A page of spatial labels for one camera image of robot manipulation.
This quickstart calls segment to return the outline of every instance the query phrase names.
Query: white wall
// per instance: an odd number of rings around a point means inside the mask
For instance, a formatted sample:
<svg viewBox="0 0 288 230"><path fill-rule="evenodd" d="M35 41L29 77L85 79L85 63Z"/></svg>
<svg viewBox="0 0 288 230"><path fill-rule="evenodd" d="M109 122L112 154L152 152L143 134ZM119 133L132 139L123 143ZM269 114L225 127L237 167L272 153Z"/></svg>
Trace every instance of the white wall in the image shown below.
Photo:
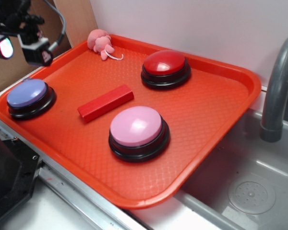
<svg viewBox="0 0 288 230"><path fill-rule="evenodd" d="M267 86L288 37L288 0L90 0L111 34L241 66Z"/></svg>

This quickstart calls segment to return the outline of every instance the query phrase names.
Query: button cap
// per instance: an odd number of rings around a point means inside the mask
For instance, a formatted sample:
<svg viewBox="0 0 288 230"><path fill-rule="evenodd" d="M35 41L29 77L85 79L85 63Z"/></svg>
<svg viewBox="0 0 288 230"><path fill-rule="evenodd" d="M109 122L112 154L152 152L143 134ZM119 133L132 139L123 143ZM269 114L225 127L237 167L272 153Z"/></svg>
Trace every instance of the button cap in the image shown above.
<svg viewBox="0 0 288 230"><path fill-rule="evenodd" d="M145 145L154 140L162 128L160 114L146 106L126 109L112 120L113 139L126 147Z"/></svg>
<svg viewBox="0 0 288 230"><path fill-rule="evenodd" d="M185 65L185 57L174 50L161 50L149 55L144 60L144 68L147 73L163 76L178 72Z"/></svg>
<svg viewBox="0 0 288 230"><path fill-rule="evenodd" d="M11 107L22 108L38 101L46 90L47 86L42 80L26 80L9 92L7 102Z"/></svg>

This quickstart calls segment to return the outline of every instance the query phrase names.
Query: plush toy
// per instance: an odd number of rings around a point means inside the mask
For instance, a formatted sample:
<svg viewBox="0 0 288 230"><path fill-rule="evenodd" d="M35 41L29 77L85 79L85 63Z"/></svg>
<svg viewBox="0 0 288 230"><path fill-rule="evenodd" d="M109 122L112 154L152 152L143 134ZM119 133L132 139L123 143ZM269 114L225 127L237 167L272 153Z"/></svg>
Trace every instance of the plush toy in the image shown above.
<svg viewBox="0 0 288 230"><path fill-rule="evenodd" d="M114 48L111 45L111 37L105 30L96 29L91 31L87 39L87 46L94 52L100 53L103 61L107 60L108 56L116 60L123 59L123 55L122 58L110 55L114 52Z"/></svg>

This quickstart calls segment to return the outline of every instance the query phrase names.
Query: cable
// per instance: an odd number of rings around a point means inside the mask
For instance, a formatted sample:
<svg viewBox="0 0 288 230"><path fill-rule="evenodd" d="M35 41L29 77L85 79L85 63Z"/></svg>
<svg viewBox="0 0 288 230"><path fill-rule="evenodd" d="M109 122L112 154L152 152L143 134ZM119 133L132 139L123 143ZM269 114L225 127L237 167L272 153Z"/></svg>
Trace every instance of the cable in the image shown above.
<svg viewBox="0 0 288 230"><path fill-rule="evenodd" d="M59 44L62 42L63 37L65 35L65 30L66 30L66 21L64 16L61 14L60 11L57 10L57 8L55 8L53 5L51 5L47 0L43 0L55 13L57 13L60 18L62 19L62 23L63 23L63 27L62 27L62 31L58 37L58 39L48 48L48 51L53 52L58 46Z"/></svg>

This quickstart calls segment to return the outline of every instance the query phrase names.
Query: tray rim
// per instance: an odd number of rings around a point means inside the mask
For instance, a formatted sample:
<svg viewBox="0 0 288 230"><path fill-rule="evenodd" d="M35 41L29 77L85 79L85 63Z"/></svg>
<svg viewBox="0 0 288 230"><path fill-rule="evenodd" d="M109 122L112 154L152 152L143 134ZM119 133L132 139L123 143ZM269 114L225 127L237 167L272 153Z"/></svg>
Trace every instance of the tray rim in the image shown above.
<svg viewBox="0 0 288 230"><path fill-rule="evenodd" d="M159 50L168 49L168 48L164 48L161 46L156 46L156 45L144 43L141 41L136 41L136 40L129 39L126 37L121 37L118 35L111 35L111 38L112 38L111 41L112 41L113 46L118 46L118 47L126 48L132 51L141 52L146 55L152 54ZM74 58L81 55L83 52L87 50L88 50L87 41L83 41L79 45L75 46L74 48L70 49L69 51L65 52L64 54L56 58L50 67L41 68L37 70L36 72L32 73L32 75L29 75L29 77L35 78L35 79L44 79L49 74L57 71L62 66L64 66L67 62L72 61ZM121 208L139 209L139 208L151 207L151 206L157 205L165 201L166 199L174 195L179 190L180 186L187 180L187 178L191 175L191 173L196 169L196 167L198 167L198 165L205 159L205 157L209 154L212 148L214 148L214 146L221 140L221 138L231 129L231 127L238 121L238 119L244 114L244 112L249 108L249 106L253 103L253 101L258 97L259 93L261 92L261 82L259 78L257 77L257 75L251 72L250 70L247 70L242 67L237 67L231 64L227 64L224 62L184 53L184 52L181 52L181 53L186 57L190 66L193 69L213 73L211 72L212 70L211 66L219 67L219 68L222 68L223 71L222 71L222 74L218 73L218 75L219 76L227 75L226 76L227 78L229 78L228 76L231 76L231 73L234 72L236 77L230 78L230 79L241 82L248 89L249 96L242 104L240 104L240 107L234 113L231 114L230 119L228 119L225 123L223 123L221 128L212 136L212 138L198 152L198 154L196 155L196 159L193 159L191 162L189 162L189 164L175 178L175 180L163 192L159 193L156 196L153 196L145 200L126 199L122 197L120 194L118 194L117 192L113 191L110 187L108 187L106 184L102 183L95 177L93 177L93 180L94 180L93 182L88 183L87 182L88 180L89 181L92 180L92 175L87 173L86 171L80 170L80 172L77 172L78 175L76 176L79 179L86 178L87 179L86 181L84 180L82 181L88 184L92 189L99 192L102 196L104 196L110 202L114 203L115 205ZM0 96L0 109L3 107L4 100L6 101L7 94L9 93L11 89L13 89L13 87L8 89L4 94ZM21 128L21 126L17 125L16 122L5 117L5 115L1 111L0 111L0 120L2 120L4 123L6 123L9 127L14 129L15 131L17 131L20 135L22 135L25 139L30 141L33 145L38 147L40 150L45 152L45 154L47 154L47 152L50 152L50 151L57 152L52 147L39 141L37 138L31 136L29 132ZM65 158L64 156L60 156L59 154L56 154L56 157L55 158L52 157L52 159L57 161L60 165L62 165L60 162L63 161L64 165L62 166L72 173L71 168L73 168L75 164L71 160Z"/></svg>

